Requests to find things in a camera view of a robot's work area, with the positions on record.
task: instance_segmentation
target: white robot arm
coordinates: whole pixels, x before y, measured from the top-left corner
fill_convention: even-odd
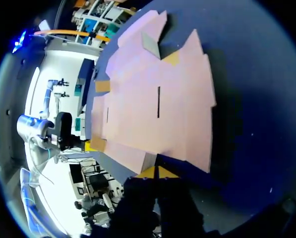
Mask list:
[[[28,163],[32,172],[32,183],[38,183],[39,175],[46,161],[54,158],[58,162],[61,151],[80,147],[84,148],[85,141],[79,136],[71,135],[72,116],[61,112],[57,115],[55,124],[47,119],[38,119],[21,115],[17,122],[17,131],[29,147],[32,163]]]

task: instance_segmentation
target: cardboard sheet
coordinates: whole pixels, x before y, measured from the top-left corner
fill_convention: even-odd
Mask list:
[[[157,158],[156,154],[151,154],[109,140],[106,143],[104,153],[137,174],[154,166]]]
[[[164,11],[132,35],[109,59],[106,73],[111,81],[124,83],[132,74],[142,71],[155,64],[160,59],[144,49],[142,33],[148,35],[157,45],[162,30],[167,22],[167,12]]]
[[[126,41],[131,40],[131,37],[138,32],[144,25],[149,23],[153,18],[158,16],[156,10],[150,10],[138,20],[136,20],[124,33],[118,38],[118,46],[121,47]]]
[[[92,109],[92,135],[102,137],[104,121],[104,97],[94,97]]]
[[[178,51],[178,59],[177,64],[158,61],[127,75],[116,91],[112,88],[105,101],[112,118],[105,138],[187,160],[209,172],[215,96],[208,57],[196,31]]]

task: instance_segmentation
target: desk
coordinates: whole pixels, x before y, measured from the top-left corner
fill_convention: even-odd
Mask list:
[[[101,53],[97,80],[109,79],[105,69],[118,49],[117,38],[152,9],[169,14],[170,28],[160,43],[162,58],[181,47],[197,29],[203,50],[209,55],[217,101],[212,110],[211,173],[172,158],[159,156],[160,163],[209,191],[215,190],[213,194],[228,206],[246,214],[281,199],[284,192],[296,187],[294,43],[272,15],[254,1],[154,0],[126,22]],[[91,84],[85,122],[89,139],[94,96],[99,94]]]

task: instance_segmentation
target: white cable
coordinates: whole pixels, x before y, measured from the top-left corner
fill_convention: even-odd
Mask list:
[[[40,172],[40,170],[37,168],[37,166],[35,165],[33,157],[32,157],[32,153],[31,153],[31,146],[30,146],[30,142],[32,141],[32,139],[33,139],[33,136],[29,138],[28,144],[29,144],[30,157],[32,160],[33,167],[35,168],[36,171],[38,171],[38,174],[42,175],[44,178],[46,178],[48,181],[50,181],[53,185],[55,185],[48,177],[46,177],[44,174],[42,174]],[[50,158],[50,151],[49,151],[49,158],[46,160],[46,162],[49,161],[50,159],[51,158]]]

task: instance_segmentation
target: cable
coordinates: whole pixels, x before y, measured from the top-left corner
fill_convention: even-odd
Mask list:
[[[37,166],[35,165],[34,161],[33,161],[33,157],[32,157],[32,153],[31,153],[31,146],[30,146],[30,142],[32,141],[33,137],[30,137],[28,140],[28,144],[29,144],[29,151],[30,151],[30,157],[32,160],[32,164],[35,168],[36,171],[38,171],[38,174],[42,175],[44,178],[46,178],[48,181],[50,181],[53,185],[55,185],[48,177],[46,177],[44,174],[41,173],[41,171],[37,168]]]
[[[89,154],[89,151],[78,151],[78,150],[73,150],[73,149],[66,149],[66,150],[71,150],[71,151],[78,152],[78,153]]]
[[[59,4],[57,15],[56,15],[55,21],[54,21],[54,27],[53,27],[53,29],[57,29],[57,27],[58,27],[58,24],[59,24],[59,16],[61,15],[61,13],[63,11],[63,7],[65,5],[65,2],[66,2],[66,0],[62,0],[60,2],[60,4]]]

